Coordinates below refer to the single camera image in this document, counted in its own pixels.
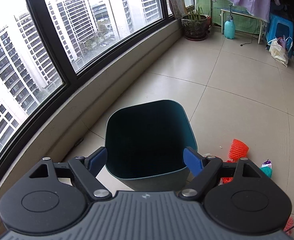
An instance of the white plastic bag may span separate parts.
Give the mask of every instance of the white plastic bag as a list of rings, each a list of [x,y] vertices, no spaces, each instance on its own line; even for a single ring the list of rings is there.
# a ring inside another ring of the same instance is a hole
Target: white plastic bag
[[[288,37],[286,39],[286,44],[287,44],[287,41],[289,39],[292,39],[292,38],[291,37]],[[271,40],[267,44],[270,45],[269,52],[271,53],[272,57],[274,59],[276,59],[277,61],[279,61],[280,63],[284,64],[287,67],[287,64],[288,64],[288,55],[287,55],[286,49],[284,49],[281,45],[279,45],[277,43],[277,39],[276,38],[273,39],[273,40]],[[291,45],[290,45],[289,50],[291,50],[292,45],[293,45],[293,41],[291,42]]]

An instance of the spray bottle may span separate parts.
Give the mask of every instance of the spray bottle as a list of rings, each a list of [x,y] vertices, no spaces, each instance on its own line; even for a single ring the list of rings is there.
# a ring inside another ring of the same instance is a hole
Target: spray bottle
[[[230,14],[228,16],[227,21],[225,22],[224,34],[226,38],[233,39],[235,38],[235,24],[234,24],[234,19],[232,16],[232,5],[230,4],[229,6],[230,6]]]

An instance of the tiled floor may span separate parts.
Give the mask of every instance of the tiled floor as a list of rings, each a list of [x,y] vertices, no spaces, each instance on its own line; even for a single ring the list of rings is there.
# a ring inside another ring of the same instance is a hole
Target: tiled floor
[[[68,158],[104,145],[107,120],[116,110],[160,99],[179,102],[199,153],[227,160],[237,138],[260,166],[270,159],[273,180],[292,200],[294,218],[294,63],[276,62],[246,34],[225,39],[215,29],[205,41],[181,38],[106,111]],[[106,169],[97,176],[114,194],[129,189]]]

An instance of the potted plant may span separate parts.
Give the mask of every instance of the potted plant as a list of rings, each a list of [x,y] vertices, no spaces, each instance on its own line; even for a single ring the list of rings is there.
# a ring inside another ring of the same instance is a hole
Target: potted plant
[[[208,16],[199,7],[182,18],[182,26],[189,40],[202,41],[208,37]]]

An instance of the white logo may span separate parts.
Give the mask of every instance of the white logo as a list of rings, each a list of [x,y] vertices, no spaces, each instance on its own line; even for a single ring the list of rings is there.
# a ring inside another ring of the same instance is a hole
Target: white logo
[[[144,195],[142,195],[142,197],[143,197],[144,199],[147,199],[147,198],[150,198],[150,195],[149,195],[148,193],[145,193]]]

